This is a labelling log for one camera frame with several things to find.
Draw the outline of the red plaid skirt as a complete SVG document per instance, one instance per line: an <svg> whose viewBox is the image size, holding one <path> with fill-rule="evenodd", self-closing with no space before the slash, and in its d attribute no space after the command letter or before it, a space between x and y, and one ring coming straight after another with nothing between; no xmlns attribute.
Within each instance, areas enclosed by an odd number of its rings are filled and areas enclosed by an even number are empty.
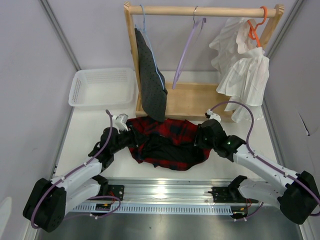
<svg viewBox="0 0 320 240"><path fill-rule="evenodd" d="M205 162L210 148L195 145L198 126L188 120L166 119L159 122L149 116L131 118L126 125L140 134L142 142L129 148L139 164L149 163L155 168L187 171Z"/></svg>

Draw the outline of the purple hanger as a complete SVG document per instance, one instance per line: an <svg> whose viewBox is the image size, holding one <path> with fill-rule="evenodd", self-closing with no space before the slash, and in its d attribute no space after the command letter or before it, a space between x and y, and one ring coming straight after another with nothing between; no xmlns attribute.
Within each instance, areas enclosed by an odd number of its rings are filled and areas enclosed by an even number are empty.
<svg viewBox="0 0 320 240"><path fill-rule="evenodd" d="M198 38L200 37L200 35L202 33L204 24L207 22L207 18L206 17L201 17L198 20L195 20L197 9L198 9L198 5L193 10L193 15L192 15L193 26L192 26L191 32L190 32L190 34L188 36L187 42L186 42L186 44L184 46L184 49L182 51L182 54L181 54L179 63L177 65L174 78L173 78L173 83L172 83L172 89L173 90L176 88L178 80L179 80L179 78L180 78L180 76L181 76L181 74L183 72L184 67L185 67L185 64L187 63L188 54L190 53L191 48L198 41ZM195 34L197 32L197 28L198 28L199 25L200 25L200 30L199 30L195 40L193 41L193 38L194 38L194 36L195 36Z"/></svg>

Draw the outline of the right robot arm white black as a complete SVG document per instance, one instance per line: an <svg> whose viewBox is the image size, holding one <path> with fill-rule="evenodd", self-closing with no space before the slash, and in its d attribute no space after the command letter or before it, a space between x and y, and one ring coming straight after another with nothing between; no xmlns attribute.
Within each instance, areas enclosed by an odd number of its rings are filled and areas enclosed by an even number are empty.
<svg viewBox="0 0 320 240"><path fill-rule="evenodd" d="M237 177L236 185L228 189L232 201L246 198L272 205L298 225L308 217L319 216L313 211L320 204L320 193L311 173L305 170L298 173L257 155L247 140L227 135L215 119L198 125L195 145L214 150L221 158L249 169L265 181L257 183L244 176Z"/></svg>

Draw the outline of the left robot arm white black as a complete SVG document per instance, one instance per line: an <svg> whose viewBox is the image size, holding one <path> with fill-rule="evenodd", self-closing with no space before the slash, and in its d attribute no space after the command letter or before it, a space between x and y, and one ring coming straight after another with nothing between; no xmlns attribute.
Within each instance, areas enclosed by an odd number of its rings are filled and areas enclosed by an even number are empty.
<svg viewBox="0 0 320 240"><path fill-rule="evenodd" d="M105 128L81 165L50 180L41 178L34 184L23 217L30 220L33 228L50 233L82 202L94 197L105 199L109 193L109 181L100 174L114 161L115 153L139 145L138 135L132 127L128 130Z"/></svg>

